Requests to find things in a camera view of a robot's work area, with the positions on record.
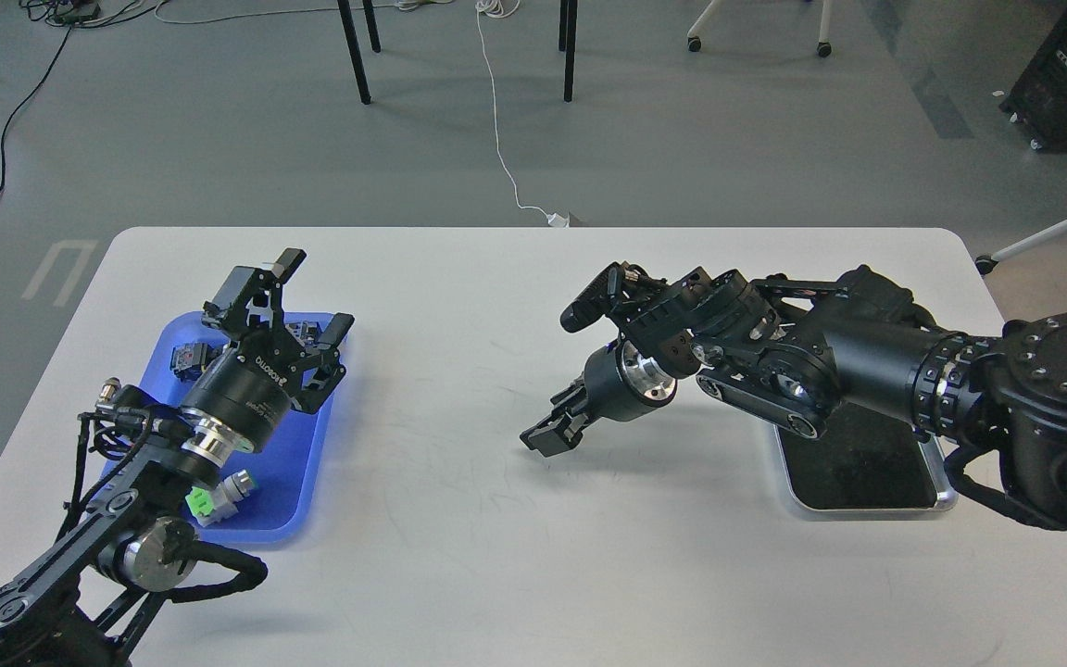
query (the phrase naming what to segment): wire bundle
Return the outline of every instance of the wire bundle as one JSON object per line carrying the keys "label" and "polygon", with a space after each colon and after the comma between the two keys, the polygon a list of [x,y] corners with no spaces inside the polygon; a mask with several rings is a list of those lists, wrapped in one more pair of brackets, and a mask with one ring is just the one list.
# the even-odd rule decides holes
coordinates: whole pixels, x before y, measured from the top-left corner
{"label": "wire bundle", "polygon": [[156,7],[144,9],[147,0],[130,0],[118,12],[107,17],[85,18],[85,20],[68,20],[64,17],[76,10],[71,0],[17,0],[18,9],[27,11],[27,18],[32,22],[44,21],[49,26],[64,27],[73,26],[78,29],[92,29],[92,27],[106,27],[111,25],[123,25],[132,18],[141,17],[145,13],[154,12]]}
{"label": "wire bundle", "polygon": [[507,10],[501,0],[475,0],[475,12],[490,18],[508,18],[513,16],[513,12],[521,5],[522,0],[516,0],[512,7]]}

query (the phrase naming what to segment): screw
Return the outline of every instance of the screw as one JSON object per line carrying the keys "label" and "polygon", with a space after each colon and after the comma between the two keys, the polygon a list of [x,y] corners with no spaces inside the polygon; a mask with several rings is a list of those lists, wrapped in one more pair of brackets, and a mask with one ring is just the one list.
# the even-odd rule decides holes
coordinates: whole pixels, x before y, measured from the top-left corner
{"label": "screw", "polygon": [[715,383],[711,380],[706,380],[705,377],[699,380],[699,387],[712,397],[719,397],[719,387],[715,387]]}

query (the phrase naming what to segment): chair leg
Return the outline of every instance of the chair leg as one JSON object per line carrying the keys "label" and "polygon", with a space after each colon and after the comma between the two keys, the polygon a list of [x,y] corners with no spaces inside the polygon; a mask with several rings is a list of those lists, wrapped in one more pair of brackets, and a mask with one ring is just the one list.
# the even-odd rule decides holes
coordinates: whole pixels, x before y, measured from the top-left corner
{"label": "chair leg", "polygon": [[567,76],[562,85],[562,101],[575,98],[575,32],[579,21],[579,0],[567,0]]}
{"label": "chair leg", "polygon": [[356,90],[361,92],[361,104],[368,105],[372,97],[368,96],[368,81],[365,80],[365,64],[361,61],[361,44],[356,42],[356,26],[352,22],[352,7],[348,0],[337,0],[340,9],[340,22],[344,25],[344,38],[348,42],[348,57],[352,59],[352,74],[356,77]]}
{"label": "chair leg", "polygon": [[1032,236],[1026,237],[1023,241],[1018,241],[1005,247],[1005,249],[1000,250],[1000,252],[990,255],[992,260],[1000,263],[1005,260],[1005,258],[1014,257],[1017,254],[1023,253],[1024,250],[1032,250],[1036,245],[1042,242],[1055,239],[1056,236],[1067,232],[1067,220],[1062,220],[1049,228],[1042,228],[1040,232],[1034,233]]}
{"label": "chair leg", "polygon": [[562,3],[558,5],[558,50],[567,50],[567,3],[568,0],[562,0]]}
{"label": "chair leg", "polygon": [[694,26],[690,26],[690,32],[686,33],[686,37],[698,37],[699,33],[702,32],[703,26],[706,26],[706,21],[715,16],[715,12],[719,11],[719,5],[722,3],[723,0],[711,0],[711,4],[707,4],[702,14],[699,14],[699,20],[694,21]]}
{"label": "chair leg", "polygon": [[830,12],[833,0],[822,0],[822,27],[817,29],[817,55],[825,59],[830,54]]}
{"label": "chair leg", "polygon": [[377,14],[373,13],[373,0],[364,0],[365,25],[368,26],[368,45],[372,47],[373,53],[381,53],[382,42],[377,37]]}

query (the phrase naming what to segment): cable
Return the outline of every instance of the cable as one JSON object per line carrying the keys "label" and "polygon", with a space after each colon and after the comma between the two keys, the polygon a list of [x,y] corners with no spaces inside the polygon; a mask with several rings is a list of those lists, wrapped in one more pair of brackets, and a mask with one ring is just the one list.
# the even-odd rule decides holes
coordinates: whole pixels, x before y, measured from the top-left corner
{"label": "cable", "polygon": [[483,53],[483,64],[488,67],[488,80],[492,83],[492,131],[496,136],[496,157],[500,160],[500,169],[505,170],[505,173],[509,175],[509,182],[513,185],[513,200],[516,202],[516,207],[522,210],[542,211],[542,215],[548,221],[551,215],[545,212],[545,208],[522,204],[521,194],[516,193],[516,178],[513,178],[513,173],[509,171],[509,165],[505,164],[505,157],[500,155],[500,118],[498,110],[496,110],[496,77],[492,74],[492,63],[488,62],[488,47],[483,44],[483,27],[480,25],[481,16],[494,18],[509,17],[512,16],[513,12],[516,12],[516,7],[520,7],[520,5],[521,0],[516,0],[513,9],[505,12],[504,7],[500,6],[500,0],[477,0],[477,3],[475,3],[475,30],[480,34],[480,52]]}
{"label": "cable", "polygon": [[453,3],[456,0],[397,0],[394,5],[398,7],[399,12],[413,12],[424,4],[448,4]]}
{"label": "cable", "polygon": [[521,7],[521,5],[522,0],[516,0],[513,3],[512,10],[505,11],[501,0],[475,0],[475,12],[477,12],[478,16],[479,14],[483,14],[483,16],[490,18],[508,18],[513,16],[513,12],[516,12],[516,9]]}
{"label": "cable", "polygon": [[[417,10],[423,4],[446,4],[450,3],[452,0],[396,0],[394,3],[388,4],[373,4],[375,10],[387,10],[389,7],[397,7],[402,12],[413,12]],[[249,17],[272,17],[276,14],[309,14],[313,12],[336,12],[339,7],[312,7],[307,10],[276,10],[273,12],[254,12],[250,14],[234,14],[232,17],[216,17],[216,18],[201,18],[195,21],[181,21],[177,18],[164,18],[159,14],[159,10],[162,5],[170,3],[171,0],[159,0],[156,4],[154,11],[156,12],[156,18],[160,21],[165,22],[165,25],[214,25],[214,22],[228,21],[233,18],[249,18]],[[352,7],[353,10],[364,10],[364,7]]]}
{"label": "cable", "polygon": [[52,73],[52,67],[55,67],[55,60],[59,60],[60,54],[64,52],[64,45],[68,43],[68,35],[70,34],[73,34],[71,26],[68,27],[67,31],[65,31],[64,38],[60,42],[60,49],[57,49],[55,54],[52,55],[52,62],[47,64],[47,69],[44,70],[44,76],[41,77],[41,80],[38,80],[38,83],[35,84],[35,88],[31,89],[31,93],[27,94],[27,96],[22,98],[22,101],[19,101],[18,106],[11,112],[11,115],[7,116],[7,123],[3,124],[3,134],[0,136],[0,197],[3,195],[5,186],[7,186],[7,130],[11,128],[11,122],[13,122],[14,117],[16,117],[18,110],[21,109],[32,97],[34,97],[35,93],[38,93],[41,88],[43,88],[44,81],[47,81],[47,76]]}

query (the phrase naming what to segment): green connector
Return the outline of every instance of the green connector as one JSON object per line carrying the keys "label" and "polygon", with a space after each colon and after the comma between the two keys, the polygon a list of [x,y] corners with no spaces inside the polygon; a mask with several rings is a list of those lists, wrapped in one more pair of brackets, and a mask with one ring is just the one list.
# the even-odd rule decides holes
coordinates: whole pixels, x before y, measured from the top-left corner
{"label": "green connector", "polygon": [[212,504],[212,494],[204,489],[192,489],[192,493],[184,496],[184,499],[187,501],[187,509],[192,512],[192,517],[196,520],[207,518],[216,511],[216,507]]}

